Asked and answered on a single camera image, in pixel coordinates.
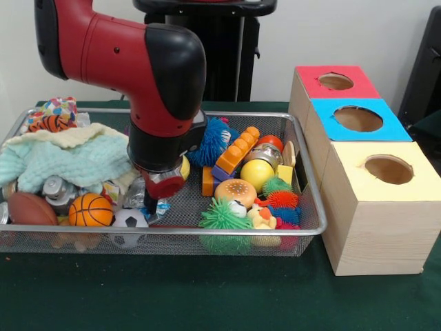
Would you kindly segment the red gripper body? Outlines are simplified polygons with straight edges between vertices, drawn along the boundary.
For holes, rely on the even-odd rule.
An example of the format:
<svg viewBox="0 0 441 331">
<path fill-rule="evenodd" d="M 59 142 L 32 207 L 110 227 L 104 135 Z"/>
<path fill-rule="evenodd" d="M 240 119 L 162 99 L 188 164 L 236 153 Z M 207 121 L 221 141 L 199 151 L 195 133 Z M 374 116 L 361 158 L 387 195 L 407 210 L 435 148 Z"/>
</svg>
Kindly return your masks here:
<svg viewBox="0 0 441 331">
<path fill-rule="evenodd" d="M 152 199 L 172 197 L 183 187 L 183 176 L 180 168 L 167 172 L 141 170 L 145 179 L 145 188 Z"/>
</svg>

